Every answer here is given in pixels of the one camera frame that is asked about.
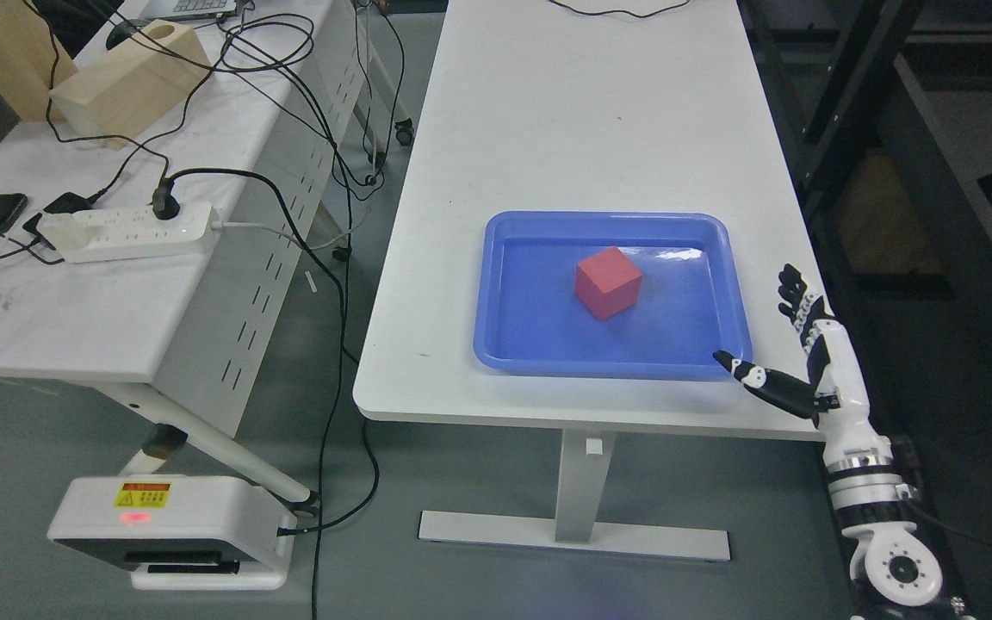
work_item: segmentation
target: wooden block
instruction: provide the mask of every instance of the wooden block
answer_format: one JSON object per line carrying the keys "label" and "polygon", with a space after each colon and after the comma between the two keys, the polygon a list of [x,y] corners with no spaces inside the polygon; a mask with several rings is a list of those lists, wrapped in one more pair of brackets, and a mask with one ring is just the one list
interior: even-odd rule
{"label": "wooden block", "polygon": [[[75,63],[48,26],[20,0],[0,0],[0,95],[21,121],[44,121],[48,79],[59,51],[54,83],[75,75]],[[62,118],[54,114],[53,119]]]}
{"label": "wooden block", "polygon": [[[188,25],[156,20],[142,28],[142,33],[186,59],[210,64],[196,32]],[[52,101],[80,136],[135,138],[184,101],[208,74],[208,68],[140,43],[155,47],[137,33],[52,90]],[[121,148],[125,144],[111,140],[107,146]]]}
{"label": "wooden block", "polygon": [[609,247],[576,264],[576,297],[606,321],[637,303],[642,290],[642,271],[617,247]]}

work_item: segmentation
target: robotic hand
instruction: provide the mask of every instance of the robotic hand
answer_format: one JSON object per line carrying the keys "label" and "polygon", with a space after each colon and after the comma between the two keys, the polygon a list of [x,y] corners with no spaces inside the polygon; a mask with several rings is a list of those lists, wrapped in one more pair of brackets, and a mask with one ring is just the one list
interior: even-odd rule
{"label": "robotic hand", "polygon": [[961,601],[944,599],[936,556],[912,534],[917,524],[902,499],[916,492],[895,472],[890,440],[871,428],[870,403],[852,343],[822,295],[807,290],[791,264],[779,272],[779,311],[798,332],[808,380],[737,360],[714,358],[748,392],[785,412],[814,421],[826,439],[822,458],[841,534],[859,542],[849,566],[853,584],[877,593],[869,617],[961,616]]}

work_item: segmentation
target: red cube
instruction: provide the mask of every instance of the red cube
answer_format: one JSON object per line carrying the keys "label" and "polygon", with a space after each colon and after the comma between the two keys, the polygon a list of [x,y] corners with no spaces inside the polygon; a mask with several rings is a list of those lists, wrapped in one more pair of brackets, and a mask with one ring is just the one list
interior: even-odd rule
{"label": "red cube", "polygon": [[576,297],[606,321],[637,303],[642,271],[617,247],[609,247],[576,264]]}

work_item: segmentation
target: warning label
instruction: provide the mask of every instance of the warning label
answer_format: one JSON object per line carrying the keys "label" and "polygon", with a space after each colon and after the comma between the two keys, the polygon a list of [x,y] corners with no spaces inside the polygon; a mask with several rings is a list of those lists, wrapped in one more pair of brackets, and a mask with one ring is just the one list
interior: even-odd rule
{"label": "warning label", "polygon": [[171,484],[166,482],[126,482],[117,492],[114,507],[119,509],[161,509]]}

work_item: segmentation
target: white table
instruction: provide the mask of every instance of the white table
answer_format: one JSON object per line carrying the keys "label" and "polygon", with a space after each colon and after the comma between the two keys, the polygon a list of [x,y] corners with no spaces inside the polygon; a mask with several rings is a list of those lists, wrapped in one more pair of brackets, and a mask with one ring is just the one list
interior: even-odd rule
{"label": "white table", "polygon": [[[121,10],[135,16],[143,4],[129,0]],[[342,139],[363,87],[350,3],[259,5],[255,16],[288,11],[314,20],[314,55],[294,70],[319,98],[336,140]],[[108,28],[80,54],[80,65],[99,54]],[[220,32],[197,32],[210,59],[216,59]],[[301,43],[290,28],[260,28],[247,38],[276,56]],[[239,62],[239,54],[232,59]],[[367,60],[363,50],[363,63]],[[316,126],[310,108],[279,74],[263,71],[247,78]],[[142,136],[174,127],[181,108]],[[62,131],[74,134],[66,125]],[[213,75],[190,103],[186,125],[150,146],[168,154],[170,172],[223,166],[270,177],[302,234],[318,211],[332,167],[325,140],[228,74]],[[44,123],[21,123],[0,145],[0,193],[20,192],[30,199],[11,236],[30,239],[21,223],[60,193],[97,191],[128,152],[90,142],[60,145]],[[149,203],[160,172],[156,158],[138,154],[98,207]],[[270,189],[243,177],[185,177],[176,196],[183,202],[209,201],[222,220],[286,228]],[[0,239],[0,254],[11,248]],[[24,254],[0,260],[0,377],[93,386],[153,423],[182,429],[193,446],[300,504],[310,499],[306,486],[232,440],[300,254],[270,232],[227,229],[208,254],[56,267]]]}
{"label": "white table", "polygon": [[354,387],[370,419],[563,430],[555,518],[425,511],[421,538],[728,560],[720,530],[594,523],[615,436],[816,440],[814,427],[732,381],[481,364],[481,241],[513,209],[716,216],[756,360],[804,376],[777,274],[792,263],[816,282],[818,270],[736,3],[692,0],[635,21],[541,0],[452,1]]}

